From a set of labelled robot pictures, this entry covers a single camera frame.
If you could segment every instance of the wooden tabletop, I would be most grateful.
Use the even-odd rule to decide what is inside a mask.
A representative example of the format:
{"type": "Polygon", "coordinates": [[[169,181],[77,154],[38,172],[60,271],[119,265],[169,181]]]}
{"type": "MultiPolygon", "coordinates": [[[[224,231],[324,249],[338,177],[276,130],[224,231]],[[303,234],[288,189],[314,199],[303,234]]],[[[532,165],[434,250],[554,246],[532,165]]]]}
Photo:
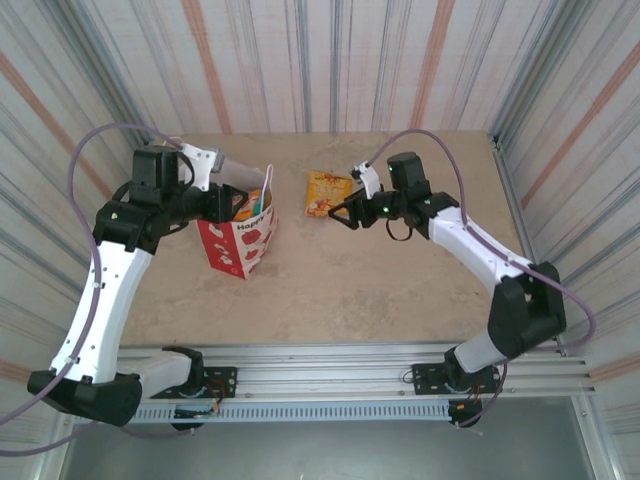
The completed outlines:
{"type": "MultiPolygon", "coordinates": [[[[163,239],[136,293],[123,344],[316,343],[463,340],[486,325],[490,297],[451,254],[419,235],[392,241],[384,222],[351,231],[304,215],[310,170],[346,174],[370,158],[387,133],[210,135],[250,166],[273,164],[278,229],[253,275],[241,280],[209,267],[191,225],[163,239]]],[[[441,132],[465,181],[469,215],[512,250],[520,247],[491,148],[482,132],[441,132]]],[[[459,198],[451,166],[432,140],[412,135],[386,158],[415,151],[432,190],[459,198]]],[[[398,236],[402,222],[393,224],[398,236]]]]}

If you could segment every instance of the striped wall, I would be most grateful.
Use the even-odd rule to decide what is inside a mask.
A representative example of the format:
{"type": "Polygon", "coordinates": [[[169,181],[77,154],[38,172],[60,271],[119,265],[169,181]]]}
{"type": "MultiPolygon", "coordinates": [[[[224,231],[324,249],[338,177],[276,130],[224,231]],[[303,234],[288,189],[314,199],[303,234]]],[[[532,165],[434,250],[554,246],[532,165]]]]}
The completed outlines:
{"type": "MultiPolygon", "coordinates": [[[[66,201],[75,143],[114,120],[46,2],[0,9],[0,413],[28,398],[25,382],[46,368],[71,322],[89,253],[66,201]]],[[[91,142],[77,171],[87,215],[129,176],[131,146],[118,133],[91,142]]],[[[0,428],[0,448],[47,442],[43,404],[0,428]]],[[[39,460],[0,458],[0,478],[32,478],[39,460]]]]}
{"type": "MultiPolygon", "coordinates": [[[[537,256],[598,317],[585,351],[624,472],[640,479],[640,2],[582,2],[501,139],[537,256]]],[[[570,337],[585,316],[567,304],[570,337]]]]}
{"type": "Polygon", "coordinates": [[[487,130],[562,0],[86,0],[69,10],[174,133],[487,130]]]}

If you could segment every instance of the metal floor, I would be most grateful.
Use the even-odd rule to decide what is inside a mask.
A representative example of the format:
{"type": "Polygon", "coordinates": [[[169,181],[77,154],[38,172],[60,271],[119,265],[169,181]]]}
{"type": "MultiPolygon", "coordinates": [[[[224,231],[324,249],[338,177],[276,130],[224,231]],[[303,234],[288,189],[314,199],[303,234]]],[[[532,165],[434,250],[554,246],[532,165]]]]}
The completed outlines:
{"type": "Polygon", "coordinates": [[[70,446],[61,478],[593,478],[568,398],[501,399],[471,430],[429,421],[245,423],[205,425],[195,437],[140,440],[98,426],[70,446]]]}

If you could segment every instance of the paper bag handle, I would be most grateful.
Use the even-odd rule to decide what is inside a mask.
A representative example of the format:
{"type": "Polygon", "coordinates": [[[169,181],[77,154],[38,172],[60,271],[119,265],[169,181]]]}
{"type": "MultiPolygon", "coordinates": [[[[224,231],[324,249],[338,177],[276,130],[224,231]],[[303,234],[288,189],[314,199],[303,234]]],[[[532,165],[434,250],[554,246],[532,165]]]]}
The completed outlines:
{"type": "Polygon", "coordinates": [[[260,212],[264,210],[264,199],[267,193],[267,188],[271,190],[271,180],[273,180],[273,165],[267,167],[267,173],[264,177],[264,185],[262,185],[262,193],[260,193],[260,212]]]}

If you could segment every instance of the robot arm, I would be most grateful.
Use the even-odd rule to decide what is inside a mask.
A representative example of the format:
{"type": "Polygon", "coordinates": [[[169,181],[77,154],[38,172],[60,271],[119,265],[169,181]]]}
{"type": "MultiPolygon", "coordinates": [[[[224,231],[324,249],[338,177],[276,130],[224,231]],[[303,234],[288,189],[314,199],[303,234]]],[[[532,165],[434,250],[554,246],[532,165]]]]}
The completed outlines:
{"type": "Polygon", "coordinates": [[[190,394],[202,387],[203,363],[198,352],[165,347],[151,359],[116,365],[120,337],[133,297],[162,237],[195,219],[228,222],[247,194],[228,185],[209,183],[224,157],[216,150],[184,144],[146,146],[134,152],[132,182],[123,186],[96,215],[93,231],[102,261],[102,285],[94,285],[91,263],[73,323],[50,370],[33,372],[28,390],[41,391],[68,362],[89,314],[94,288],[101,289],[96,315],[77,361],[45,397],[54,408],[113,425],[124,425],[140,400],[166,388],[182,386],[190,394]],[[189,166],[186,183],[179,180],[178,160],[189,166]],[[128,190],[128,201],[122,201],[128,190]]]}
{"type": "Polygon", "coordinates": [[[394,190],[384,191],[373,168],[360,164],[352,176],[364,188],[330,210],[329,216],[354,230],[359,226],[369,228],[380,218],[402,218],[409,228],[451,252],[492,294],[487,329],[445,354],[447,385],[465,391],[492,365],[518,357],[565,330],[562,295],[503,258],[559,281],[551,264],[533,265],[468,220],[467,226],[504,257],[479,243],[465,226],[458,202],[446,193],[431,191],[422,161],[415,153],[395,155],[387,163],[394,190]],[[337,214],[342,208],[347,210],[346,218],[337,214]]]}

